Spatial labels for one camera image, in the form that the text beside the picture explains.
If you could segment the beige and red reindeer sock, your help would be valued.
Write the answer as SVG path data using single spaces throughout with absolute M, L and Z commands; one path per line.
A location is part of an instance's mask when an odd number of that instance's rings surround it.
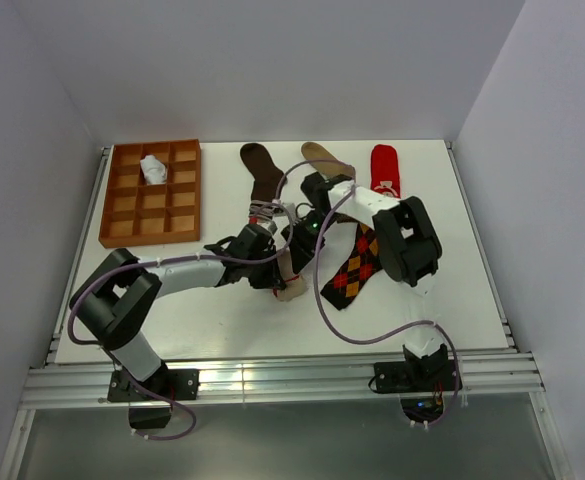
M 291 253 L 288 249 L 277 258 L 279 272 L 284 281 L 283 288 L 275 288 L 273 294 L 279 302 L 289 302 L 306 291 L 306 282 L 293 271 Z

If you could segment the white sock with black stripes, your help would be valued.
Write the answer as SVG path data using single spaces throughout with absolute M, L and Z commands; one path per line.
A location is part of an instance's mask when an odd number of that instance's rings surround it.
M 146 155 L 140 161 L 140 168 L 147 185 L 167 183 L 167 166 L 154 155 Z

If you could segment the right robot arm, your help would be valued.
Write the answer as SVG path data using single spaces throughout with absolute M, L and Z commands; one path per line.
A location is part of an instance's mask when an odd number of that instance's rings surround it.
M 400 200 L 364 188 L 345 176 L 325 179 L 319 173 L 306 176 L 301 191 L 310 211 L 295 225 L 283 231 L 289 242 L 292 269 L 301 272 L 314 264 L 313 281 L 318 281 L 319 256 L 324 236 L 335 221 L 344 215 L 361 225 L 363 236 L 354 258 L 326 286 L 323 294 L 314 290 L 317 309 L 327 328 L 340 340 L 352 345 L 373 345 L 403 332 L 414 334 L 403 346 L 402 374 L 399 384 L 415 389 L 429 388 L 447 369 L 456 366 L 449 354 L 456 350 L 446 332 L 432 320 L 416 320 L 386 334 L 367 340 L 350 338 L 339 332 L 329 320 L 323 302 L 338 293 L 351 298 L 358 292 L 367 274 L 379 266 L 390 279 L 416 288 L 437 273 L 442 245 L 423 202 L 417 197 Z

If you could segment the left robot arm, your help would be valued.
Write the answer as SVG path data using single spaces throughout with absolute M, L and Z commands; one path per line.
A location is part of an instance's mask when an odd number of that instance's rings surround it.
M 155 300 L 197 288 L 217 288 L 244 278 L 255 289 L 284 285 L 274 243 L 276 226 L 249 223 L 236 236 L 200 252 L 164 260 L 142 261 L 126 248 L 112 251 L 70 300 L 68 336 L 78 319 L 113 360 L 131 375 L 131 388 L 155 399 L 167 386 L 167 367 L 141 332 Z

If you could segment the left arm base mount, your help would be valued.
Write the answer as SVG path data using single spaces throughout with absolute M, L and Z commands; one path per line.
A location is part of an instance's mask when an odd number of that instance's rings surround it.
M 110 379 L 107 402 L 128 405 L 128 422 L 135 430 L 156 434 L 185 411 L 172 402 L 194 401 L 199 388 L 198 369 L 171 370 L 161 367 L 140 390 L 125 370 L 116 370 Z

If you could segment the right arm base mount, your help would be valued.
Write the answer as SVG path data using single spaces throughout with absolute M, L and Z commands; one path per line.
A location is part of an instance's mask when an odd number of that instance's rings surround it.
M 416 394 L 400 401 L 409 421 L 423 426 L 436 422 L 445 413 L 447 394 L 459 394 L 463 381 L 452 360 L 403 360 L 377 362 L 368 389 L 375 394 L 399 396 Z

